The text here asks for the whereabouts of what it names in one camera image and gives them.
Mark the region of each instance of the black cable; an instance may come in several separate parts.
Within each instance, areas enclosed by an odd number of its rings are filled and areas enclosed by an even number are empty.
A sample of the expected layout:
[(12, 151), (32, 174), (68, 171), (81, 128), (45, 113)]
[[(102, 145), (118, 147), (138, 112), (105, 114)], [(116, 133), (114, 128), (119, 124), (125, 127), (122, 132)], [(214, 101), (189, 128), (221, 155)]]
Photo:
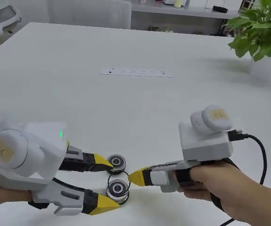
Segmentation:
[[(236, 130), (230, 131), (230, 132), (228, 132), (228, 134), (229, 134), (230, 141), (236, 141), (236, 140), (243, 140), (243, 139), (251, 138), (255, 142), (258, 143), (258, 145), (261, 148), (262, 158), (263, 158), (263, 171), (262, 171), (262, 175), (261, 175), (261, 179), (260, 179), (259, 184), (263, 185), (265, 177), (266, 177), (266, 172), (267, 172), (267, 156), (266, 156), (266, 151), (265, 151), (265, 148), (264, 148), (264, 145), (262, 144), (262, 142), (253, 135), (242, 134), (242, 132), (238, 132)], [(232, 223), (234, 221), (235, 221), (235, 219), (231, 218), (230, 220), (224, 222), (220, 226), (229, 225), (230, 223)]]
[(262, 142), (258, 138), (256, 138), (255, 136), (249, 135), (249, 134), (244, 134), (244, 137), (253, 139), (255, 142), (258, 143), (258, 145), (261, 148), (262, 157), (263, 157), (263, 171), (262, 171), (262, 176), (261, 176), (261, 180), (260, 180), (259, 184), (263, 185), (265, 177), (266, 177), (266, 172), (267, 172), (267, 156), (266, 156), (265, 148), (264, 148)]
[(226, 221), (226, 222), (224, 222), (222, 225), (220, 225), (220, 226), (226, 226), (226, 225), (229, 225), (230, 223), (232, 223), (232, 222), (234, 222), (235, 221), (235, 219), (233, 219), (233, 218), (231, 218), (231, 219), (229, 219), (228, 221)]

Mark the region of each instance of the spool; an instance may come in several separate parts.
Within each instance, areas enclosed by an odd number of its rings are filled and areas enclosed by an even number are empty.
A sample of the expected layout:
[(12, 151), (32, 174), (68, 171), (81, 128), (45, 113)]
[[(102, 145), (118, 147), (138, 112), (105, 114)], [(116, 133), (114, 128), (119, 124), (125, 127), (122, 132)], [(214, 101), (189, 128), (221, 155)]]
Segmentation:
[(116, 203), (123, 205), (129, 199), (129, 186), (122, 180), (112, 180), (108, 183), (106, 194)]
[(126, 160), (121, 155), (118, 154), (111, 155), (107, 158), (107, 161), (113, 165), (113, 168), (108, 171), (110, 174), (115, 175), (120, 174), (126, 168)]

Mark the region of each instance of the finger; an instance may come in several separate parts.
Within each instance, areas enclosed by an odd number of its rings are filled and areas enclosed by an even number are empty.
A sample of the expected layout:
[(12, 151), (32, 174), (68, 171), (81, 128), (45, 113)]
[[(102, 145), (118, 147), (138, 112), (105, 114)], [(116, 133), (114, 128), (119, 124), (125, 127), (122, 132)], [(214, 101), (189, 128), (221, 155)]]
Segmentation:
[(204, 183), (209, 177), (209, 171), (212, 166), (197, 166), (190, 170), (191, 179), (197, 182)]
[(211, 201), (211, 195), (207, 190), (186, 190), (183, 194), (190, 199)]
[(184, 192), (185, 190), (206, 190), (206, 187), (204, 186), (204, 184), (196, 182), (195, 185), (191, 187), (179, 187), (177, 191)]

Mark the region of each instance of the cable connector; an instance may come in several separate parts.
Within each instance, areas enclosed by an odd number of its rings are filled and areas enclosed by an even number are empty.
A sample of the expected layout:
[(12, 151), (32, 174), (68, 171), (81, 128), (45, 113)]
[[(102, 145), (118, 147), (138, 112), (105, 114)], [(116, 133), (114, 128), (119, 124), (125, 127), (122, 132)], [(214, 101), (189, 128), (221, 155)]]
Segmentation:
[(231, 130), (228, 131), (228, 136), (230, 141), (244, 140), (248, 138), (248, 134), (243, 134), (242, 130)]

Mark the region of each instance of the label sticker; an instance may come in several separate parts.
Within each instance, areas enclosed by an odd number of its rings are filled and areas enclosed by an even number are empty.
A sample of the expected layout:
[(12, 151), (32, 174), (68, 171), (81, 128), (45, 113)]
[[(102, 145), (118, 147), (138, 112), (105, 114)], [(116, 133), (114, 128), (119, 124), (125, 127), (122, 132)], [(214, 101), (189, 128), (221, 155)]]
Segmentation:
[(229, 120), (228, 115), (226, 114), (225, 110), (223, 110), (222, 108), (210, 110), (209, 114), (212, 120), (220, 120), (220, 119)]
[(14, 154), (15, 151), (6, 145), (0, 138), (0, 160), (4, 163), (8, 163)]

